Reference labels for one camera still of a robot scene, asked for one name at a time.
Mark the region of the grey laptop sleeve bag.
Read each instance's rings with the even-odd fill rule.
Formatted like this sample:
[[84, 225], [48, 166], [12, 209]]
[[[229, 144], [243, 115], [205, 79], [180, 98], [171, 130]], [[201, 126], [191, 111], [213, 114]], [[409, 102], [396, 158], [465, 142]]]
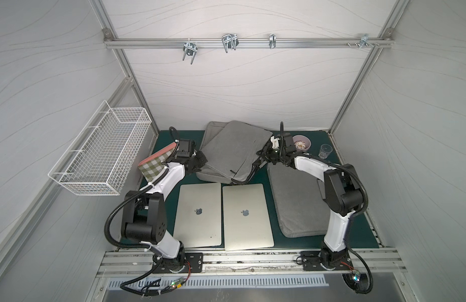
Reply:
[[246, 184], [264, 164], [256, 152], [264, 147], [272, 135], [271, 131], [231, 121], [207, 148], [219, 155], [216, 168], [230, 177], [230, 184]]

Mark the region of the silver apple laptop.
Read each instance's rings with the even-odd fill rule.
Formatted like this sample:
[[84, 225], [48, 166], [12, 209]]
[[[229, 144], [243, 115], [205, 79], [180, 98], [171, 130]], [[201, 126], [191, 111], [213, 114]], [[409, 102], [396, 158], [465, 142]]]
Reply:
[[274, 246], [262, 184], [224, 186], [222, 198], [225, 250], [265, 249]]
[[180, 187], [173, 236], [186, 248], [215, 247], [222, 243], [220, 183]]

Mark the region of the grey zippered laptop bag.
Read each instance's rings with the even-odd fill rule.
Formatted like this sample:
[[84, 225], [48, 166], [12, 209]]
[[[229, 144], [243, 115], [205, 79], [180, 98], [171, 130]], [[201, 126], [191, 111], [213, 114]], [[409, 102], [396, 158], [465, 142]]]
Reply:
[[200, 168], [200, 172], [196, 173], [196, 176], [201, 181], [205, 182], [217, 182], [222, 184], [230, 184], [230, 177], [225, 176], [223, 173], [219, 172], [216, 166], [219, 163], [219, 155], [212, 153], [207, 147], [211, 141], [214, 140], [218, 134], [223, 131], [227, 126], [227, 123], [224, 122], [209, 122], [205, 129], [202, 142], [200, 144], [200, 150], [205, 154], [208, 162]]

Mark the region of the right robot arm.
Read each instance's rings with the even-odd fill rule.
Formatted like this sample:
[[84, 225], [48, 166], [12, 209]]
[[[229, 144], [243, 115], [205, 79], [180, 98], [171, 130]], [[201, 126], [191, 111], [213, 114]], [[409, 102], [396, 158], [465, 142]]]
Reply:
[[368, 193], [355, 168], [298, 151], [289, 133], [272, 136], [256, 154], [259, 162], [281, 163], [310, 174], [324, 185], [323, 200], [330, 208], [330, 218], [317, 258], [323, 267], [333, 270], [348, 257], [351, 221], [363, 214], [369, 205]]

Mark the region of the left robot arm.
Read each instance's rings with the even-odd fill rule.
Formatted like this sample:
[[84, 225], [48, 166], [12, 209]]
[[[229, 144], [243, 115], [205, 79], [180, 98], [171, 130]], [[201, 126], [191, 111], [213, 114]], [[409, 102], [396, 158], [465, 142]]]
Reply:
[[165, 202], [185, 176], [198, 172], [206, 163], [193, 140], [180, 139], [158, 176], [123, 207], [122, 237], [153, 252], [171, 271], [181, 270], [186, 258], [183, 243], [167, 231]]

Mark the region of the pink bowl with contents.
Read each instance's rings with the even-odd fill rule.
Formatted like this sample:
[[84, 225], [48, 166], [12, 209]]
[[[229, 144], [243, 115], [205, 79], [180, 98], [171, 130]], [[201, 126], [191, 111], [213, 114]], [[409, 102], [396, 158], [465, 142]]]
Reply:
[[301, 152], [308, 152], [311, 147], [311, 141], [303, 135], [293, 136], [293, 143], [295, 148]]

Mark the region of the clear plastic cup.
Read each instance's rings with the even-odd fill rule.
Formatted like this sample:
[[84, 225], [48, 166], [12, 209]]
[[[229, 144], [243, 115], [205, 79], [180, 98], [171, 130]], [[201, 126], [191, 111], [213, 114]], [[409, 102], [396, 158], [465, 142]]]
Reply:
[[319, 148], [318, 156], [321, 159], [327, 159], [333, 151], [333, 147], [329, 144], [322, 144]]

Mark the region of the green checkered cloth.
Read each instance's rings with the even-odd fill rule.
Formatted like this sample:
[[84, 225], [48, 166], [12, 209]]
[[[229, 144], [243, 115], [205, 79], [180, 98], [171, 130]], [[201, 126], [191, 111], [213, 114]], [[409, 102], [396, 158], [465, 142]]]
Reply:
[[162, 156], [153, 159], [145, 163], [144, 165], [139, 166], [139, 170], [141, 171], [143, 177], [147, 182], [153, 181], [157, 176], [161, 174], [161, 171], [164, 169], [163, 162], [173, 153], [172, 151], [163, 154]]

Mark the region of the metal hook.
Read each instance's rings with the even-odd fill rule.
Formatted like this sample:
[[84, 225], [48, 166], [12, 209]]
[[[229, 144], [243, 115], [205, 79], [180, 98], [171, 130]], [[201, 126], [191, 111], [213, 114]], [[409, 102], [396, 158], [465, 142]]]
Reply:
[[197, 52], [198, 52], [198, 47], [194, 43], [190, 41], [184, 43], [182, 60], [185, 60], [187, 57], [190, 57], [190, 64], [192, 65], [196, 58]]
[[272, 33], [269, 36], [269, 48], [275, 49], [276, 45], [277, 45], [277, 36], [274, 33]]
[[346, 46], [349, 47], [349, 48], [357, 48], [357, 49], [362, 49], [362, 48], [371, 48], [371, 49], [374, 49], [374, 48], [377, 48], [377, 47], [380, 47], [380, 44], [377, 43], [377, 42], [371, 42], [369, 40], [369, 35], [368, 34], [365, 34], [363, 35], [360, 40], [356, 43], [346, 43]]
[[228, 53], [230, 49], [236, 50], [239, 45], [238, 36], [235, 33], [224, 35], [221, 38], [221, 42], [226, 53]]

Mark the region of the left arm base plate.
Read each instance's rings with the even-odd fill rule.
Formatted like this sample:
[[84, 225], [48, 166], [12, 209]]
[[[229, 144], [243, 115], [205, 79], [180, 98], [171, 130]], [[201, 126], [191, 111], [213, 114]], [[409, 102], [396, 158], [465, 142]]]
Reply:
[[177, 258], [165, 259], [159, 256], [153, 257], [154, 270], [153, 274], [186, 274], [201, 273], [203, 271], [203, 253], [185, 253], [179, 254]]

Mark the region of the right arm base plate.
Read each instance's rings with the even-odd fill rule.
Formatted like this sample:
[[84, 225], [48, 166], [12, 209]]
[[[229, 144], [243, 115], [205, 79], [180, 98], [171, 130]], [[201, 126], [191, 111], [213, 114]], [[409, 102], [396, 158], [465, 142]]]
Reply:
[[329, 249], [319, 251], [302, 251], [294, 263], [304, 271], [350, 271], [353, 269], [348, 251], [331, 252]]

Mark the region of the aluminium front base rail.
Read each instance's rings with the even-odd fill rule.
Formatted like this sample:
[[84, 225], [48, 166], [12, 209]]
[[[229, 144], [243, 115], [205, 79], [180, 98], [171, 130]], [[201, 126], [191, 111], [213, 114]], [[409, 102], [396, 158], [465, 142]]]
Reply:
[[[342, 274], [350, 271], [304, 271], [294, 260], [301, 255], [299, 249], [267, 250], [191, 250], [203, 253], [203, 271], [194, 276], [249, 276], [274, 274]], [[99, 265], [98, 278], [133, 277], [150, 270], [154, 255], [141, 250], [107, 252]], [[353, 268], [365, 272], [366, 262], [372, 274], [406, 273], [408, 270], [394, 248], [356, 249], [350, 253]]]

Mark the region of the aluminium crossbar rail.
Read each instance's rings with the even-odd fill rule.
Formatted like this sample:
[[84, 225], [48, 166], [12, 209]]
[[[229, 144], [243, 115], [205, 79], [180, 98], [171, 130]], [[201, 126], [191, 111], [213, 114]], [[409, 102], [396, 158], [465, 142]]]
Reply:
[[[238, 37], [238, 49], [270, 49], [269, 36], [261, 38]], [[277, 36], [275, 49], [357, 49], [349, 48], [346, 43], [356, 43], [360, 40], [355, 38], [281, 38]], [[380, 38], [369, 37], [371, 42], [380, 44], [378, 48], [390, 48], [395, 44], [395, 40], [389, 35]], [[194, 43], [198, 49], [224, 49], [221, 38], [201, 38], [201, 39], [113, 39], [104, 38], [104, 43], [108, 49], [182, 49], [186, 42]]]

